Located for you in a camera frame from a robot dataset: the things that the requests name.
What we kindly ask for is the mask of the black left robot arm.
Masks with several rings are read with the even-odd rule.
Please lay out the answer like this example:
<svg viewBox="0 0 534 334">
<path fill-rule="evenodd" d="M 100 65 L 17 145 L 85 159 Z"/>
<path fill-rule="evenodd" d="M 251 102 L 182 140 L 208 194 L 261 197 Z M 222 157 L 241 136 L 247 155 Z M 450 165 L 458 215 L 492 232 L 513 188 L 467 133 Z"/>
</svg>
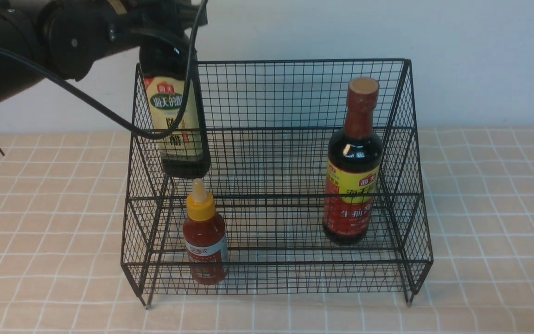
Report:
<svg viewBox="0 0 534 334">
<path fill-rule="evenodd" d="M 0 0 L 0 49 L 79 81 L 96 61 L 144 43 L 136 30 L 167 32 L 184 46 L 199 8 L 190 0 Z M 0 102 L 42 80 L 0 54 Z"/>
</svg>

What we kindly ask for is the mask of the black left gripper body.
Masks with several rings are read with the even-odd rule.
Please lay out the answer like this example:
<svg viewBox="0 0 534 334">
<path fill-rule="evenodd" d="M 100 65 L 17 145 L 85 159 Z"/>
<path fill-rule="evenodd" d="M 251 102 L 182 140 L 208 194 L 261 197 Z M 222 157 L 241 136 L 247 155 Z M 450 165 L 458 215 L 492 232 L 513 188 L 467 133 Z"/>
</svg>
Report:
<svg viewBox="0 0 534 334">
<path fill-rule="evenodd" d="M 185 31 L 208 24 L 206 3 L 190 0 L 111 0 L 115 16 L 109 21 L 112 51 L 126 51 L 143 44 L 159 44 L 188 51 Z"/>
</svg>

